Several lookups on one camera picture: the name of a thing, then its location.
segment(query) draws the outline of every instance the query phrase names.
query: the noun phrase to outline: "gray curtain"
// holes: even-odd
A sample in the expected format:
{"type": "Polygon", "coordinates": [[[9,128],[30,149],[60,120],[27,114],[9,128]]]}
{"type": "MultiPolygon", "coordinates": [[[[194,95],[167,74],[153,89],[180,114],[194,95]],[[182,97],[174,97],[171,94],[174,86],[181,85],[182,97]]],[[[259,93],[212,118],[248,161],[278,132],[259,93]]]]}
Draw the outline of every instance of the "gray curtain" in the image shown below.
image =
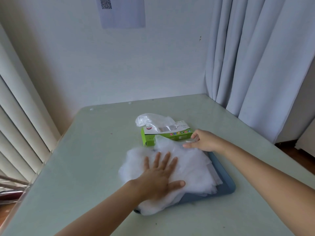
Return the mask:
{"type": "Polygon", "coordinates": [[[212,0],[209,96],[275,142],[315,55],[315,0],[212,0]]]}

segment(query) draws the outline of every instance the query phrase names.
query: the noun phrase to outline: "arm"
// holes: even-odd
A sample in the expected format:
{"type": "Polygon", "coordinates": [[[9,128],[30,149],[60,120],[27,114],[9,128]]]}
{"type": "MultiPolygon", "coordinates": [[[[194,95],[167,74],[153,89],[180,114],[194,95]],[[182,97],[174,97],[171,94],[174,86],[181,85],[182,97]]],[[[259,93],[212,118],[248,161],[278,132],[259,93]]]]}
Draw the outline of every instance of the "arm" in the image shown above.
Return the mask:
{"type": "Polygon", "coordinates": [[[161,199],[169,192],[184,187],[184,181],[168,182],[177,164],[177,157],[167,166],[171,154],[167,153],[159,165],[160,155],[161,153],[157,153],[151,169],[149,159],[146,157],[144,173],[139,178],[128,181],[114,194],[55,236],[110,235],[141,202],[148,199],[161,199]]]}
{"type": "Polygon", "coordinates": [[[198,129],[191,138],[195,142],[184,147],[225,156],[295,235],[314,235],[314,189],[208,131],[198,129]]]}

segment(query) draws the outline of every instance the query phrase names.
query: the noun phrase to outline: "baseboard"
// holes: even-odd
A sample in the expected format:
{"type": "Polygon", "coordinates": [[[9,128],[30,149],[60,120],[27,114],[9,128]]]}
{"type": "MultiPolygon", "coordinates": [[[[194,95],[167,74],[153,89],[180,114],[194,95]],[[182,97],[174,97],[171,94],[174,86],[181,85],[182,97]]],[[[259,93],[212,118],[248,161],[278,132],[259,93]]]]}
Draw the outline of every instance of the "baseboard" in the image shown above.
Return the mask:
{"type": "Polygon", "coordinates": [[[296,142],[297,142],[297,139],[291,140],[291,141],[286,141],[286,142],[276,143],[275,146],[276,147],[295,147],[296,142]]]}

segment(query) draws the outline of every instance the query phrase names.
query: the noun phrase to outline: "green table surface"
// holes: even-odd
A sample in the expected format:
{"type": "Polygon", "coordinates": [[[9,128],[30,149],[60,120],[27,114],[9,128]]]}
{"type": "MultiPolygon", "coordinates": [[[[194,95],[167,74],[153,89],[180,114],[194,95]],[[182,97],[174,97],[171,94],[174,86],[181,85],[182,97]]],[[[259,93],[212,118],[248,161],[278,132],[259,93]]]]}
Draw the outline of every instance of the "green table surface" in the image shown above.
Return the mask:
{"type": "MultiPolygon", "coordinates": [[[[211,131],[315,188],[313,174],[204,94],[90,106],[77,113],[2,235],[52,236],[115,192],[126,152],[142,144],[135,119],[144,113],[211,131]]],[[[293,235],[236,168],[216,156],[235,193],[152,216],[132,212],[113,235],[293,235]]]]}

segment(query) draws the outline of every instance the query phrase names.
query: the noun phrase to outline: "green and white box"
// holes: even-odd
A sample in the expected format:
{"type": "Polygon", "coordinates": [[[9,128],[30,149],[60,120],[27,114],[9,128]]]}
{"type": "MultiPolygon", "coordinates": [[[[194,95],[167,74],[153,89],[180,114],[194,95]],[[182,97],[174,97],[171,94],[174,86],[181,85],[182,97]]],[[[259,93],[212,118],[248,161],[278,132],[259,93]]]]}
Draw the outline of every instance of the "green and white box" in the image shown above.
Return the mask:
{"type": "Polygon", "coordinates": [[[192,135],[193,131],[184,121],[179,121],[175,123],[178,128],[173,131],[157,132],[152,127],[143,127],[141,129],[141,136],[144,146],[154,146],[155,135],[162,135],[166,138],[172,139],[174,141],[179,141],[182,139],[188,139],[192,135]]]}

